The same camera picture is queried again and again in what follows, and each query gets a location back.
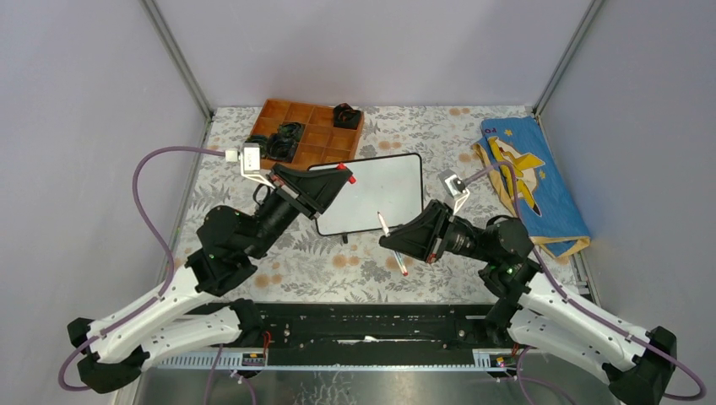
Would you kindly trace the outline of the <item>small black-framed whiteboard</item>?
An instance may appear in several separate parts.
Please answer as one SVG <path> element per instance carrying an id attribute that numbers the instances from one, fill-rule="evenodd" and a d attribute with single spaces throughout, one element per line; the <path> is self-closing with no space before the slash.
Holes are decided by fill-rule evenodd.
<path id="1" fill-rule="evenodd" d="M 416 153 L 356 159 L 344 163 L 355 183 L 341 190 L 315 220 L 322 237 L 380 230 L 406 224 L 424 207 L 422 158 Z"/>

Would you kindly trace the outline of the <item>red marker cap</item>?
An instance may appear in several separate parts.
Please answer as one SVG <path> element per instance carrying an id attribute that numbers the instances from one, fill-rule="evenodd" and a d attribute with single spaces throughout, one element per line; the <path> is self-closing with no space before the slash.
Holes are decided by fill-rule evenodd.
<path id="1" fill-rule="evenodd" d="M 335 169 L 344 174 L 345 180 L 349 184 L 353 185 L 356 183 L 356 178 L 354 177 L 353 172 L 344 163 L 339 163 L 336 165 Z"/>

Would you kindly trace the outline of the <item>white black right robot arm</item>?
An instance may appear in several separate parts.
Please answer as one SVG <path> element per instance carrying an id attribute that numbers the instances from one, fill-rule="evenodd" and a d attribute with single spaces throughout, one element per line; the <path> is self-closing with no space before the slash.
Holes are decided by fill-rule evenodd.
<path id="1" fill-rule="evenodd" d="M 553 283 L 529 258 L 534 245 L 522 222 L 498 215 L 485 228 L 432 200 L 407 224 L 390 229 L 379 219 L 381 247 L 426 263 L 446 252 L 485 263 L 478 274 L 497 302 L 485 318 L 492 346 L 510 342 L 538 348 L 604 382 L 625 404 L 658 404 L 675 366 L 676 337 L 663 327 L 648 330 Z"/>

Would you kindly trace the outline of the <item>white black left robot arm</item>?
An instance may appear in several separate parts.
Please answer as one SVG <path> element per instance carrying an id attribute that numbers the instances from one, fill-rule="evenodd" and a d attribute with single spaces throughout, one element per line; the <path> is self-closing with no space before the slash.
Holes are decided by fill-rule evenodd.
<path id="1" fill-rule="evenodd" d="M 297 217 L 315 219 L 342 188 L 355 183 L 343 164 L 313 171 L 275 165 L 261 178 L 268 188 L 254 213 L 212 208 L 197 231 L 201 247 L 183 267 L 141 298 L 102 319 L 68 324 L 82 389 L 104 394 L 137 380 L 164 359 L 213 345 L 251 347 L 265 328 L 252 300 L 237 299 L 198 318 L 180 316 L 221 298 L 256 271 Z"/>

